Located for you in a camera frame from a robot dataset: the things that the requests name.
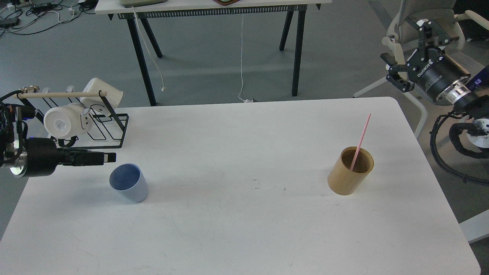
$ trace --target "white chair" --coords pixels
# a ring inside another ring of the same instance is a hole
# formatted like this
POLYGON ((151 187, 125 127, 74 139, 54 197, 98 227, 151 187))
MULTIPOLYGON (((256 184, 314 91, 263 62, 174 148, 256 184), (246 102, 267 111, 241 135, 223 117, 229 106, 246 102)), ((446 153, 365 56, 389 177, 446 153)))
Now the white chair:
MULTIPOLYGON (((418 31, 406 21, 408 17, 416 19, 445 19, 451 24, 453 31, 459 36, 457 45, 459 50, 464 46, 465 37, 458 24, 458 21, 472 19, 484 28, 489 29, 489 22, 473 11, 468 10, 464 14, 455 15, 452 10, 455 1, 456 0, 402 0, 399 13, 394 17, 389 28, 387 29, 386 37, 382 39, 382 43, 389 48, 399 65, 406 64, 404 52, 406 49, 415 48, 417 46, 416 42, 419 38, 418 31), (409 43, 414 43, 414 45, 408 48, 409 43)), ((407 74, 405 72, 399 73, 399 75, 402 78, 407 79, 407 74)), ((387 79, 382 77, 376 82, 356 92, 353 97, 359 97, 385 82, 387 82, 387 79)), ((416 138, 418 138, 424 124, 426 123, 428 112, 426 111, 424 105, 413 94, 411 94, 411 92, 403 92, 403 94, 421 111, 420 121, 414 131, 414 135, 416 138)), ((448 102, 444 101, 434 104, 449 105, 448 102)))

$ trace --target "floor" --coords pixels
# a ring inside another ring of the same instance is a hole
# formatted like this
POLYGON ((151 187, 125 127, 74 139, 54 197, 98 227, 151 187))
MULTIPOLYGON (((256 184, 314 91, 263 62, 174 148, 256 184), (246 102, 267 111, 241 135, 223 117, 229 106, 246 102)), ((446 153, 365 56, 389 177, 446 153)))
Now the floor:
MULTIPOLYGON (((283 52, 278 44, 284 13, 167 18, 150 20, 164 57, 157 60, 165 82, 160 92, 160 76, 147 57, 148 69, 160 105, 190 105, 241 102, 241 26, 243 24, 242 98, 258 101, 345 98, 385 75, 379 55, 387 51, 381 44, 386 24, 399 10, 399 0, 334 1, 321 10, 309 6, 306 17, 299 95, 291 97, 295 29, 291 28, 283 52)), ((67 9, 62 20, 70 18, 67 9)), ((48 14, 25 32, 36 32, 57 22, 48 14)), ((134 54, 127 24, 117 16, 82 14, 73 22, 40 34, 0 37, 0 95, 20 87, 38 85, 41 89, 63 92, 74 85, 81 91, 98 77, 125 92, 121 107, 148 106, 144 85, 134 54)), ((471 41, 463 53, 484 66, 489 64, 489 43, 471 41)), ((420 114, 391 84, 383 84, 364 96, 390 96, 403 109, 412 128, 420 114)), ((419 143, 459 222, 489 209, 489 187, 463 183, 434 162, 429 149, 429 132, 436 117, 450 107, 434 106, 422 100, 429 112, 419 143)), ((45 135, 32 125, 30 135, 45 135)), ((466 158, 448 142, 448 128, 438 137, 442 157, 457 169, 489 177, 489 163, 466 158)), ((0 236, 26 184, 0 169, 0 236)), ((471 244, 481 265, 489 274, 489 238, 471 244)))

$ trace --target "white cup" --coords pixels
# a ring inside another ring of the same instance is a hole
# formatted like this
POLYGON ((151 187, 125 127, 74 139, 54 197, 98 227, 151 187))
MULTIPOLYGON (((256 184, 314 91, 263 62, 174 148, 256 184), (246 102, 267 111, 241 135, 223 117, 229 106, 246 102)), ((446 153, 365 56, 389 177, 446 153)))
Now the white cup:
POLYGON ((80 103, 49 109, 44 115, 44 127, 55 138, 70 139, 86 134, 93 126, 89 111, 80 103))
MULTIPOLYGON (((90 82, 87 84, 87 86, 85 87, 85 89, 83 89, 83 92, 99 92, 99 91, 107 92, 106 99, 109 101, 112 108, 114 109, 117 108, 117 106, 119 106, 119 103, 122 100, 122 95, 124 94, 122 91, 119 91, 118 89, 112 87, 111 85, 105 83, 104 81, 96 77, 92 78, 90 82)), ((98 96, 81 97, 80 101, 87 108, 92 108, 95 111, 104 114, 105 116, 111 115, 110 111, 107 109, 102 99, 98 96)))

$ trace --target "cup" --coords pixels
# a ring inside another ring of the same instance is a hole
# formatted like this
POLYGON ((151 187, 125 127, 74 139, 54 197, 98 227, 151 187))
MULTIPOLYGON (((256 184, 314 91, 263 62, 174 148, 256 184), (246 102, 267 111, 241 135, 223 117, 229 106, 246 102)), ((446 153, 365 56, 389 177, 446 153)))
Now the cup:
POLYGON ((44 115, 44 127, 55 138, 70 139, 86 134, 93 126, 89 109, 80 103, 71 103, 49 109, 44 115))
POLYGON ((336 194, 342 196, 352 194, 374 168, 374 159, 370 153, 360 148, 353 171, 350 171, 355 151, 356 146, 345 148, 328 176, 328 185, 336 194))
POLYGON ((136 164, 126 163, 114 169, 109 177, 112 188, 133 203, 144 201, 148 196, 148 184, 136 164))
MULTIPOLYGON (((119 103, 122 100, 122 95, 124 94, 122 91, 119 91, 118 89, 112 87, 111 85, 105 83, 104 81, 96 77, 92 78, 85 86, 85 89, 83 89, 83 92, 99 92, 99 91, 107 92, 106 99, 109 101, 112 108, 114 109, 117 108, 117 106, 119 106, 119 103)), ((105 116, 111 115, 110 111, 107 109, 102 99, 98 96, 80 97, 80 101, 87 108, 92 108, 95 111, 105 116)))

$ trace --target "blue cup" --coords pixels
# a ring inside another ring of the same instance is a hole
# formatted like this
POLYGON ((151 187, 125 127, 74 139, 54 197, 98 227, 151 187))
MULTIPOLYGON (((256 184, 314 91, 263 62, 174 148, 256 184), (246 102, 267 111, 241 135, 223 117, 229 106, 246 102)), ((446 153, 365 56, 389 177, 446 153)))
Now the blue cup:
POLYGON ((117 167, 112 171, 109 182, 131 202, 142 202, 148 196, 148 184, 136 164, 126 163, 117 167))

